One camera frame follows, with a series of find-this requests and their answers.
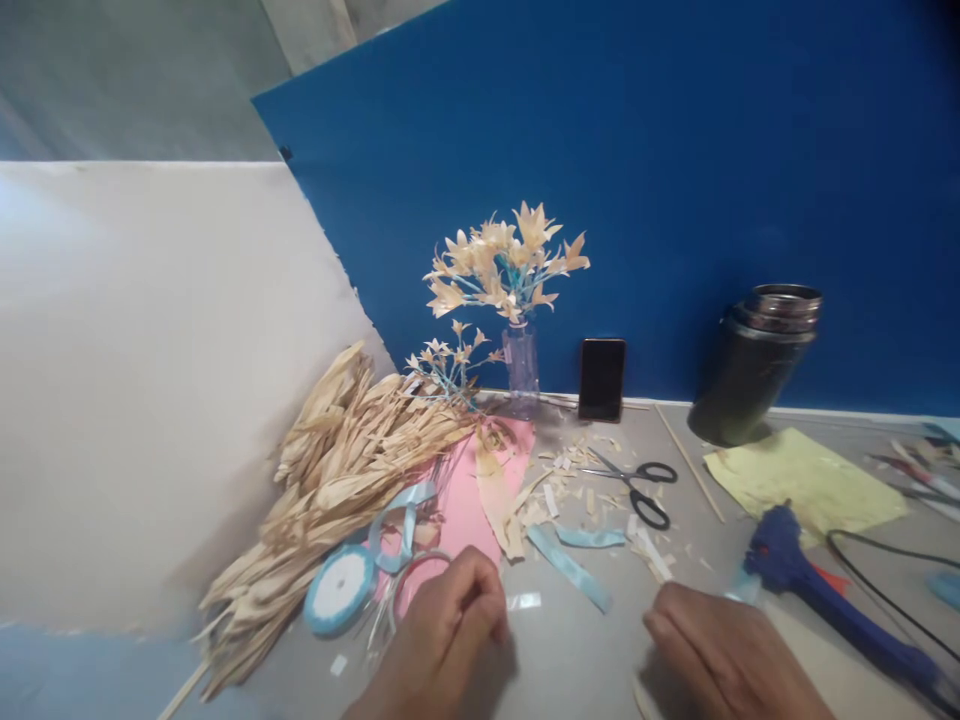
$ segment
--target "blue glue gun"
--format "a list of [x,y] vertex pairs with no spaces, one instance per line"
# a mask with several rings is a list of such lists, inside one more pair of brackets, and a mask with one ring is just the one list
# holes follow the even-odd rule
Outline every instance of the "blue glue gun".
[[810,564],[800,550],[800,523],[789,501],[763,514],[743,567],[759,575],[771,592],[789,591],[800,597],[891,678],[909,683],[925,695],[935,688],[940,670],[929,656],[900,642],[857,610]]

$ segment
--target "black phone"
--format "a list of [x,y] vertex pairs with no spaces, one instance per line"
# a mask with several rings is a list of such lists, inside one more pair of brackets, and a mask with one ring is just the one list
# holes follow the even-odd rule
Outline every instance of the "black phone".
[[627,342],[622,338],[588,338],[580,346],[581,420],[620,422]]

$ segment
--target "stainless steel thermos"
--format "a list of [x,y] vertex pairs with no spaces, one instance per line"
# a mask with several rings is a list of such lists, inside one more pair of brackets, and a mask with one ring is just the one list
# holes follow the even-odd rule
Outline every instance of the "stainless steel thermos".
[[730,308],[687,424],[724,447],[754,433],[816,337],[823,295],[803,285],[759,285]]

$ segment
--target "glass vase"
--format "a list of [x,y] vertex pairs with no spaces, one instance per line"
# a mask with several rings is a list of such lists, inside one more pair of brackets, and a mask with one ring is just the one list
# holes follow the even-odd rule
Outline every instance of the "glass vase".
[[537,366],[537,328],[533,318],[510,323],[503,331],[503,357],[510,375],[511,414],[530,420],[540,396],[540,369]]

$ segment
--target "black-handled scissors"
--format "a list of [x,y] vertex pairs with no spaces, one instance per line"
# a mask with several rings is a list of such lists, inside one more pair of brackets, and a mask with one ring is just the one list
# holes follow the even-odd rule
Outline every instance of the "black-handled scissors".
[[[618,480],[623,480],[626,483],[627,487],[630,488],[630,504],[633,505],[634,512],[640,516],[640,519],[643,520],[647,525],[652,527],[655,530],[669,530],[670,529],[670,516],[667,515],[659,505],[657,505],[655,500],[648,498],[642,492],[640,492],[636,487],[634,487],[631,480],[648,480],[650,482],[664,482],[664,483],[675,483],[677,481],[677,471],[674,470],[669,465],[665,463],[658,462],[648,462],[643,463],[640,467],[637,468],[636,472],[628,473],[624,472],[612,462],[607,460],[603,455],[598,453],[593,448],[589,448],[590,452],[597,456],[597,459],[610,468],[610,471],[606,470],[594,470],[593,468],[581,468],[581,472],[590,473],[591,475],[601,475],[603,477],[612,477],[617,478]],[[654,515],[656,519],[650,519],[646,514],[646,511],[649,510]]]

